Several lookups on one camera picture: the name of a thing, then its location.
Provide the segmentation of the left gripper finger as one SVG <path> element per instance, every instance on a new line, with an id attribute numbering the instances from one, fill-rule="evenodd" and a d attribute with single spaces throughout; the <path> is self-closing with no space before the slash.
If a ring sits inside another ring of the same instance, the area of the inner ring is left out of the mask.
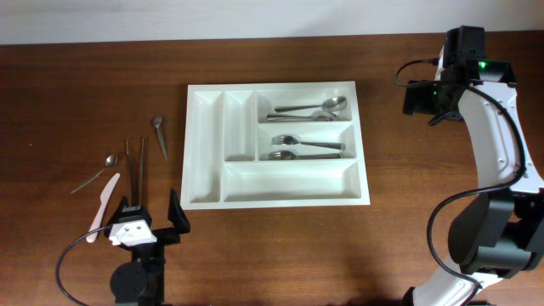
<path id="1" fill-rule="evenodd" d="M 170 189 L 167 219 L 179 234 L 190 233 L 190 221 L 180 205 L 179 195 L 175 189 Z"/>
<path id="2" fill-rule="evenodd" d="M 130 207 L 129 199 L 126 196 L 123 196 L 116 210 L 114 211 L 114 213 L 108 220 L 107 224 L 118 224 L 120 219 L 124 216 L 123 211 L 129 207 Z"/>

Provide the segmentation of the large steel spoon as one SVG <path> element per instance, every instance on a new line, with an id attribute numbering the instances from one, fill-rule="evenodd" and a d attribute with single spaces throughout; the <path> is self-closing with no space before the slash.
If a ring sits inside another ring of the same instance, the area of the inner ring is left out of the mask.
<path id="1" fill-rule="evenodd" d="M 333 122 L 338 119 L 338 116 L 327 111 L 317 110 L 309 116 L 294 116 L 294 115 L 282 115 L 279 113 L 268 114 L 266 116 L 268 121 L 277 120 L 306 120 L 312 122 Z"/>
<path id="2" fill-rule="evenodd" d="M 325 100 L 317 105 L 296 105 L 296 106 L 277 106 L 275 112 L 300 111 L 306 109 L 319 108 L 326 112 L 341 111 L 347 106 L 347 98 L 345 96 L 337 96 Z"/>

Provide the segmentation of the steel fork with curved handle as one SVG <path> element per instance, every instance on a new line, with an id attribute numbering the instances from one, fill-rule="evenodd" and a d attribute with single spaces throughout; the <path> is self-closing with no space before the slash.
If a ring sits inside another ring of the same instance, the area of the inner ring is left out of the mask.
<path id="1" fill-rule="evenodd" d="M 315 159 L 339 159 L 343 156 L 339 153 L 328 153 L 328 154 L 315 154 L 315 155 L 299 155 L 291 150 L 277 150 L 270 152 L 268 158 L 270 160 L 315 160 Z"/>

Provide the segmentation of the steel fork with wide tines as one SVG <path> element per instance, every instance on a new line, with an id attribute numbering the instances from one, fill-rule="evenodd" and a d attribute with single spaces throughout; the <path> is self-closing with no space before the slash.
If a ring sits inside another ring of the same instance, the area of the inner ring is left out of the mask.
<path id="1" fill-rule="evenodd" d="M 327 149 L 340 150 L 340 151 L 343 151 L 346 149 L 346 145 L 344 143 L 308 142 L 308 141 L 302 141 L 301 139 L 291 135 L 274 136 L 270 140 L 270 143 L 272 145 L 307 145 L 307 146 L 314 146 L 314 147 L 327 148 Z"/>

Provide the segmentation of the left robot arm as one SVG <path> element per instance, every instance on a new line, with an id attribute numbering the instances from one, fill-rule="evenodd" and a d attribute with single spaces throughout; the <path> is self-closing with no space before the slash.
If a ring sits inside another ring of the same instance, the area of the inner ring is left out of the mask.
<path id="1" fill-rule="evenodd" d="M 123 197 L 107 222 L 105 237 L 113 246 L 131 252 L 131 261 L 117 267 L 110 278 L 116 305 L 164 304 L 164 249 L 179 244 L 181 235 L 190 233 L 176 190 L 170 190 L 167 219 L 170 227 L 152 229 L 148 209 L 131 206 Z"/>

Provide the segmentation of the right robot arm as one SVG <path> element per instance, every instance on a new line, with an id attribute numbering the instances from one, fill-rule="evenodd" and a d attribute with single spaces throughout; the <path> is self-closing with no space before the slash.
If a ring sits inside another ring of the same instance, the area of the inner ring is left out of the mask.
<path id="1" fill-rule="evenodd" d="M 478 186 L 452 195 L 426 228 L 438 269 L 410 288 L 404 305 L 469 305 L 486 287 L 535 269 L 543 258 L 543 179 L 530 157 L 517 108 L 517 80 L 506 61 L 485 53 L 485 29 L 446 32 L 432 81 L 404 84 L 403 112 L 467 125 Z"/>

